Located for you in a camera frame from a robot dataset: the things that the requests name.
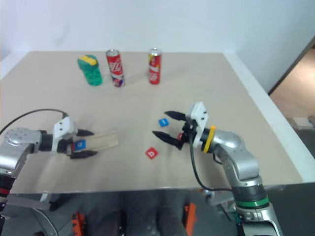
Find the black cable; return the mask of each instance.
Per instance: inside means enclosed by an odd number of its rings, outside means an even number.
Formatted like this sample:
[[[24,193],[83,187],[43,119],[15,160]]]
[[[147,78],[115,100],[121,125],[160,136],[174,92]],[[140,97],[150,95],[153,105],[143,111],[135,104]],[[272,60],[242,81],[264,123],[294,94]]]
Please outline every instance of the black cable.
[[[200,184],[200,186],[203,189],[206,189],[208,191],[232,191],[232,189],[229,189],[229,188],[208,188],[201,182],[201,180],[198,176],[198,173],[197,173],[195,158],[193,155],[192,134],[189,134],[188,137],[189,137],[189,147],[190,147],[190,157],[191,157],[192,169],[193,169],[193,173],[195,174],[195,177],[197,179],[197,182]]]
[[[218,164],[222,165],[221,162],[217,161],[216,155],[215,155],[214,153],[212,153],[212,156],[213,156],[213,160],[214,160],[215,162],[217,162]]]
[[[37,109],[37,110],[33,110],[33,111],[30,111],[30,112],[26,112],[18,117],[16,117],[15,119],[13,119],[12,121],[10,121],[8,124],[5,125],[5,127],[2,128],[2,130],[0,130],[0,135],[11,125],[13,124],[14,122],[16,122],[18,119],[22,118],[22,117],[25,117],[31,113],[35,113],[35,112],[42,112],[42,111],[53,111],[53,112],[60,112],[62,113],[63,115],[63,118],[65,118],[66,116],[68,116],[68,114],[64,111],[61,111],[61,110],[57,110],[57,109],[50,109],[50,108],[44,108],[44,109]]]

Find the green ring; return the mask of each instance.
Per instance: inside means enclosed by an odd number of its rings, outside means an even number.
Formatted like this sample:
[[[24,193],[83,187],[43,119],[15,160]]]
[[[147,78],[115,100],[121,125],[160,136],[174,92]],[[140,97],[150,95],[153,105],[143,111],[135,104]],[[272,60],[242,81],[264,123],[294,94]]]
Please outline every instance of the green ring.
[[[265,197],[262,200],[259,201],[255,201],[255,202],[240,202],[240,201],[235,201],[235,203],[239,206],[242,207],[259,207],[259,206],[263,206],[265,204],[267,204],[269,202],[269,198],[268,196]]]

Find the blue cube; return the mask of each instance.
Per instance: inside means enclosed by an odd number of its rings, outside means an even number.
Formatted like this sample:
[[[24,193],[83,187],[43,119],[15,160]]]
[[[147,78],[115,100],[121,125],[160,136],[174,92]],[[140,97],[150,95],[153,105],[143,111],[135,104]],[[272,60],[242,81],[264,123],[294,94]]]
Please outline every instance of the blue cube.
[[[160,126],[162,126],[162,127],[169,125],[168,120],[166,118],[159,119],[158,122],[159,122]]]

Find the white wall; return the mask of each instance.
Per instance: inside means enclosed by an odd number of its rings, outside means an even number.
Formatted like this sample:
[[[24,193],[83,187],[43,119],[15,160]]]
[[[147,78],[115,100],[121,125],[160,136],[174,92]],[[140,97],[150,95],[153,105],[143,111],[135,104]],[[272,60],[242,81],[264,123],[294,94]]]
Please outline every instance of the white wall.
[[[2,0],[3,53],[235,51],[268,91],[315,34],[314,0]]]

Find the yellow ring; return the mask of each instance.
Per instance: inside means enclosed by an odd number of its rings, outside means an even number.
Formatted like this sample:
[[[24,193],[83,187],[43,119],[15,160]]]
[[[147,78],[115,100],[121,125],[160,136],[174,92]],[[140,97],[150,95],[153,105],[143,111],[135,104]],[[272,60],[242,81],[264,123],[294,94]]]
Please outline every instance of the yellow ring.
[[[207,141],[206,141],[206,144],[205,144],[205,148],[203,149],[203,152],[204,153],[207,153],[208,150],[209,150],[209,147],[210,147],[210,144],[212,142],[212,139],[215,135],[215,132],[216,132],[216,126],[215,125],[212,125],[210,127],[210,132],[209,132],[209,135],[208,135],[208,138],[207,138]]]

